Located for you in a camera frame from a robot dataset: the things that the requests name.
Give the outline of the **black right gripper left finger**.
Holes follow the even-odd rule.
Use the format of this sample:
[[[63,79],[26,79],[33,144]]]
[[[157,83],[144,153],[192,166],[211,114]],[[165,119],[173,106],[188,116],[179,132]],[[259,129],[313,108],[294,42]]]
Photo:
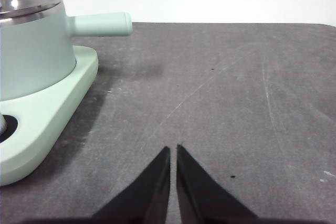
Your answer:
[[[165,223],[170,195],[168,147],[141,174],[92,217],[104,223]]]

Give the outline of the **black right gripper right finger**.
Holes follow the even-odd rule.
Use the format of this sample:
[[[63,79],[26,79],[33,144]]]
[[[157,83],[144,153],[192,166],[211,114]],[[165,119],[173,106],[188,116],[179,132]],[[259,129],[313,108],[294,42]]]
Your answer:
[[[182,223],[254,223],[258,216],[227,192],[182,145],[177,146],[176,189]]]

